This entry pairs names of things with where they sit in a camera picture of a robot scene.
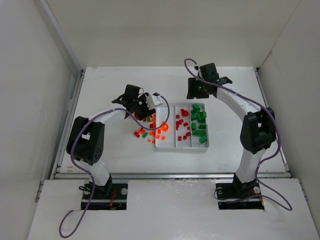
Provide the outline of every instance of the green block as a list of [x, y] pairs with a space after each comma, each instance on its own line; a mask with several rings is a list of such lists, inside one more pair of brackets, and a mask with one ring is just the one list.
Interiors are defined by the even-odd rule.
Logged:
[[205, 122], [201, 122], [198, 127], [199, 127], [199, 129], [206, 129], [207, 124]]
[[198, 112], [196, 114], [197, 116], [197, 120], [198, 120], [198, 123], [204, 123], [205, 121], [203, 120], [203, 113], [202, 112]]
[[203, 130], [193, 130], [193, 131], [192, 131], [192, 135], [202, 137], [202, 136], [205, 136], [205, 135], [206, 135], [206, 131], [203, 131]]
[[206, 119], [206, 117], [207, 117], [207, 112], [206, 112], [206, 111], [203, 111], [203, 113], [202, 113], [202, 119], [204, 120], [204, 119]]
[[208, 141], [208, 138], [207, 138], [206, 136], [203, 136], [203, 137], [201, 137], [201, 138], [199, 139], [199, 142], [200, 142], [201, 144], [205, 143], [206, 141]]
[[197, 129], [197, 124], [195, 122], [191, 123], [191, 129], [196, 130]]
[[199, 112], [200, 111], [200, 107], [198, 104], [193, 104], [192, 105], [193, 109], [196, 111], [196, 112]]
[[191, 121], [197, 120], [197, 114], [191, 114]]

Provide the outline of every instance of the small plastic block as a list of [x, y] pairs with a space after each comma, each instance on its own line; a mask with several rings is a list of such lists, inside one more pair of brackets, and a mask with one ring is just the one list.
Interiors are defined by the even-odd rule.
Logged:
[[206, 112], [206, 111], [203, 111], [203, 113], [202, 113], [202, 119], [206, 119], [206, 117], [207, 117], [207, 112]]
[[206, 131], [203, 130], [193, 130], [192, 131], [192, 135], [194, 136], [199, 136], [199, 137], [203, 137], [206, 135]]
[[195, 122], [191, 123], [191, 129], [196, 130], [197, 129], [197, 124]]
[[193, 104], [192, 107], [193, 107], [193, 110], [195, 110], [196, 112], [200, 111], [200, 107], [198, 104]]
[[207, 124], [205, 124], [204, 122], [199, 123], [199, 129], [206, 129], [207, 128]]
[[189, 116], [189, 112], [187, 110], [184, 110], [183, 108], [181, 109], [181, 115], [182, 117], [188, 117]]
[[139, 133], [137, 133], [136, 131], [133, 133], [133, 135], [135, 135], [137, 138], [140, 138]]
[[191, 114], [191, 121], [197, 120], [197, 114]]
[[207, 138], [206, 136], [203, 136], [203, 137], [201, 137], [201, 138], [199, 139], [199, 142], [200, 142], [201, 144], [205, 143], [206, 141], [208, 141], [208, 138]]

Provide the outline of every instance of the wire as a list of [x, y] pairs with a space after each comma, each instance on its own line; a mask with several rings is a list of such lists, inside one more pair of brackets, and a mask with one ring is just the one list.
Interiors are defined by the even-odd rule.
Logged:
[[276, 193], [277, 195], [279, 195], [279, 196], [286, 202], [286, 204], [287, 204], [289, 207], [286, 207], [286, 206], [282, 205], [280, 202], [274, 200], [273, 198], [271, 198], [271, 197], [269, 197], [269, 196], [265, 196], [265, 195], [261, 195], [261, 194], [249, 196], [249, 197], [247, 197], [247, 198], [238, 199], [238, 200], [235, 200], [235, 201], [229, 201], [228, 203], [234, 204], [234, 203], [239, 203], [239, 202], [242, 202], [242, 201], [245, 201], [245, 200], [249, 200], [249, 199], [252, 199], [252, 198], [263, 197], [263, 198], [266, 198], [266, 199], [269, 199], [269, 200], [273, 201], [274, 203], [278, 204], [279, 206], [283, 207], [284, 209], [286, 209], [286, 210], [288, 210], [288, 211], [292, 211], [293, 208], [292, 208], [291, 204], [289, 203], [289, 201], [288, 201], [280, 192], [278, 192], [278, 191], [275, 190], [274, 188], [266, 185], [265, 183], [261, 182], [261, 181], [258, 179], [258, 171], [259, 171], [259, 168], [260, 168], [261, 164], [264, 163], [264, 162], [267, 161], [267, 160], [270, 160], [270, 159], [274, 158], [274, 157], [280, 152], [280, 150], [281, 150], [282, 139], [281, 139], [279, 127], [278, 127], [278, 125], [277, 125], [277, 123], [276, 123], [276, 120], [275, 120], [274, 117], [272, 116], [272, 114], [267, 110], [267, 108], [266, 108], [265, 106], [263, 106], [263, 105], [260, 104], [259, 102], [255, 101], [255, 100], [253, 100], [253, 99], [251, 99], [251, 98], [248, 98], [248, 97], [246, 97], [246, 96], [243, 96], [243, 95], [241, 95], [240, 93], [238, 93], [238, 92], [236, 92], [236, 91], [234, 91], [234, 90], [232, 90], [232, 89], [230, 89], [230, 88], [227, 88], [227, 87], [225, 87], [225, 86], [222, 86], [222, 85], [219, 85], [219, 84], [215, 84], [215, 83], [206, 81], [206, 80], [204, 80], [203, 78], [200, 78], [199, 76], [195, 75], [195, 74], [189, 69], [189, 67], [188, 67], [188, 65], [187, 65], [187, 61], [193, 62], [196, 66], [197, 66], [198, 64], [197, 64], [197, 62], [196, 62], [195, 60], [193, 60], [192, 58], [186, 58], [186, 59], [184, 60], [184, 66], [185, 66], [186, 70], [187, 70], [187, 71], [189, 72], [189, 74], [191, 74], [194, 78], [196, 78], [198, 81], [203, 82], [203, 83], [205, 83], [205, 84], [212, 85], [212, 86], [215, 86], [215, 87], [217, 87], [217, 88], [221, 88], [221, 89], [227, 90], [227, 91], [229, 91], [230, 93], [236, 94], [236, 95], [238, 95], [240, 98], [242, 98], [242, 99], [244, 99], [244, 100], [246, 100], [246, 101], [248, 101], [248, 102], [251, 102], [251, 103], [259, 106], [263, 111], [266, 112], [266, 114], [269, 116], [269, 118], [271, 119], [271, 121], [272, 121], [272, 123], [273, 123], [273, 125], [274, 125], [274, 127], [275, 127], [275, 132], [276, 132], [276, 135], [277, 135], [278, 147], [277, 147], [277, 149], [276, 149], [276, 151], [275, 151], [275, 153], [274, 153], [273, 155], [262, 159], [262, 160], [258, 163], [258, 166], [256, 167], [256, 170], [255, 170], [255, 178], [256, 178], [256, 180], [257, 180], [257, 182], [258, 182], [259, 184], [265, 186], [266, 188], [270, 189], [271, 191], [273, 191], [274, 193]]
[[144, 129], [146, 129], [146, 130], [149, 130], [149, 131], [158, 130], [158, 129], [162, 128], [162, 127], [167, 123], [167, 121], [168, 121], [168, 119], [169, 119], [169, 115], [170, 115], [170, 107], [169, 107], [168, 101], [167, 101], [162, 95], [160, 95], [160, 97], [165, 101], [166, 106], [167, 106], [167, 109], [168, 109], [168, 113], [167, 113], [166, 120], [165, 120], [165, 121], [163, 122], [163, 124], [161, 124], [159, 127], [156, 127], [156, 128], [148, 128], [148, 127], [146, 127], [146, 126], [143, 126], [140, 122], [138, 122], [138, 120], [135, 118], [134, 115], [132, 115], [131, 112], [129, 112], [129, 111], [128, 111], [127, 109], [125, 109], [125, 108], [120, 108], [120, 107], [117, 107], [117, 108], [114, 108], [114, 109], [111, 109], [111, 110], [108, 110], [108, 111], [104, 111], [104, 112], [102, 112], [102, 113], [94, 116], [93, 118], [91, 118], [91, 119], [87, 122], [87, 124], [85, 124], [85, 125], [83, 126], [83, 128], [81, 129], [81, 131], [79, 132], [79, 134], [76, 136], [76, 138], [75, 138], [75, 140], [74, 140], [74, 143], [73, 143], [72, 148], [71, 148], [71, 151], [70, 151], [70, 158], [71, 158], [71, 162], [72, 162], [72, 164], [73, 164], [74, 166], [76, 166], [78, 169], [84, 171], [86, 174], [89, 175], [89, 177], [91, 178], [91, 181], [92, 181], [92, 190], [91, 190], [91, 194], [90, 194], [90, 197], [89, 197], [89, 199], [88, 199], [88, 202], [87, 202], [87, 204], [86, 204], [86, 206], [85, 206], [85, 208], [84, 208], [84, 210], [83, 210], [83, 213], [82, 213], [82, 215], [81, 215], [78, 223], [76, 224], [74, 230], [73, 230], [69, 235], [63, 235], [61, 229], [62, 229], [62, 225], [64, 224], [64, 221], [66, 220], [66, 218], [67, 218], [74, 210], [69, 211], [69, 212], [64, 216], [64, 218], [62, 219], [62, 221], [61, 221], [61, 223], [60, 223], [60, 226], [59, 226], [59, 234], [60, 234], [60, 237], [61, 237], [61, 238], [67, 239], [67, 238], [71, 237], [71, 236], [76, 232], [76, 230], [78, 229], [78, 227], [79, 227], [79, 225], [80, 225], [80, 223], [81, 223], [81, 221], [82, 221], [82, 219], [83, 219], [86, 211], [88, 210], [88, 207], [89, 207], [89, 205], [90, 205], [90, 202], [91, 202], [91, 200], [92, 200], [92, 198], [93, 198], [93, 196], [94, 196], [94, 193], [95, 193], [96, 183], [95, 183], [94, 176], [91, 174], [90, 171], [88, 171], [87, 169], [79, 166], [79, 165], [75, 162], [75, 156], [74, 156], [75, 148], [76, 148], [76, 145], [77, 145], [80, 137], [81, 137], [82, 134], [84, 133], [84, 131], [87, 129], [87, 127], [88, 127], [94, 120], [96, 120], [96, 119], [98, 119], [98, 118], [100, 118], [100, 117], [102, 117], [102, 116], [104, 116], [104, 115], [106, 115], [106, 114], [112, 113], [112, 112], [114, 112], [114, 111], [124, 111], [124, 112], [126, 112], [140, 127], [144, 128]]

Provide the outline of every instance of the white tabletop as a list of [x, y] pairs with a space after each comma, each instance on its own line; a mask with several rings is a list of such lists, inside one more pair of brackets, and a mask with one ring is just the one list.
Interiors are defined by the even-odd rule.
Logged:
[[[262, 93], [252, 67], [217, 67], [221, 77], [229, 77], [236, 88], [261, 104]], [[242, 122], [228, 106], [214, 96], [187, 100], [188, 78], [184, 67], [88, 67], [75, 110], [75, 117], [92, 116], [105, 109], [112, 100], [124, 93], [127, 84], [144, 88], [145, 92], [160, 93], [169, 103], [201, 102], [207, 111], [210, 147], [206, 153], [156, 152], [154, 144], [133, 132], [139, 126], [130, 118], [105, 129], [104, 161], [110, 173], [234, 173], [239, 167], [243, 147], [240, 142]], [[265, 156], [275, 152], [274, 142]], [[285, 172], [279, 154], [264, 163], [260, 172]], [[61, 173], [79, 173], [65, 153]]]
[[[91, 210], [70, 240], [319, 240], [298, 179], [265, 179], [293, 211], [268, 199], [265, 210], [219, 210], [212, 180], [130, 180], [126, 210]], [[84, 180], [46, 180], [28, 240], [60, 240], [81, 214]], [[285, 204], [261, 185], [261, 192]]]

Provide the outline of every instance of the green cube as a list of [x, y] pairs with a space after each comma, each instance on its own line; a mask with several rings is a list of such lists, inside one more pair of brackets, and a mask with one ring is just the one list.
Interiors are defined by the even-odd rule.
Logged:
[[196, 112], [199, 112], [200, 111], [200, 107], [198, 104], [193, 104], [192, 105], [193, 109], [196, 111]]
[[199, 142], [200, 142], [201, 144], [205, 143], [206, 141], [208, 141], [208, 138], [207, 138], [206, 136], [203, 136], [203, 137], [201, 137], [201, 138], [199, 139]]
[[202, 113], [202, 119], [203, 119], [203, 120], [205, 120], [205, 119], [206, 119], [206, 117], [207, 117], [207, 112], [206, 112], [206, 111], [204, 111], [204, 112]]
[[206, 129], [207, 128], [207, 124], [205, 122], [201, 122], [199, 123], [199, 129]]
[[195, 122], [191, 123], [191, 129], [196, 130], [197, 129], [197, 124]]
[[191, 114], [191, 121], [197, 120], [197, 114]]

